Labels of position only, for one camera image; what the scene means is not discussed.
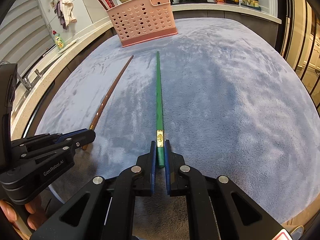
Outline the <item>left hand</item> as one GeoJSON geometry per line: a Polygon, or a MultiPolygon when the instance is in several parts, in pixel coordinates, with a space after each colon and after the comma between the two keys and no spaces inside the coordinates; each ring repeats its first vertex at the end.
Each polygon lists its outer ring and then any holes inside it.
{"type": "Polygon", "coordinates": [[[1,209],[23,239],[30,239],[32,233],[47,220],[40,195],[24,205],[14,205],[8,200],[1,200],[1,209]]]}

